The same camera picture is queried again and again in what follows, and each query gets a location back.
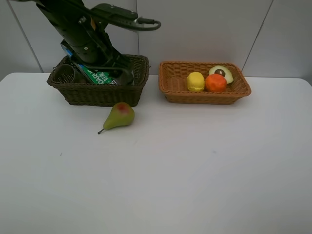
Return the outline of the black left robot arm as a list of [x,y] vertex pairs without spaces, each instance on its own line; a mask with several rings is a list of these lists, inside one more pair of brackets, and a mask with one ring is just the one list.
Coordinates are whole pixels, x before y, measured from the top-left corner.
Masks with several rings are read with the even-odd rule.
[[37,0],[36,7],[63,37],[79,70],[107,72],[118,85],[134,83],[131,60],[112,45],[105,28],[110,22],[99,6],[87,9],[80,0]]

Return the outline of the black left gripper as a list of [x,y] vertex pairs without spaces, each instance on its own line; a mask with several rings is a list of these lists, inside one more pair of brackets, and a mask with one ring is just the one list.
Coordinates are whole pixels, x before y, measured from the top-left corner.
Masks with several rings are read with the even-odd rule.
[[108,23],[86,14],[53,14],[52,25],[62,35],[62,44],[72,62],[92,72],[133,72],[131,60],[115,49],[105,28]]

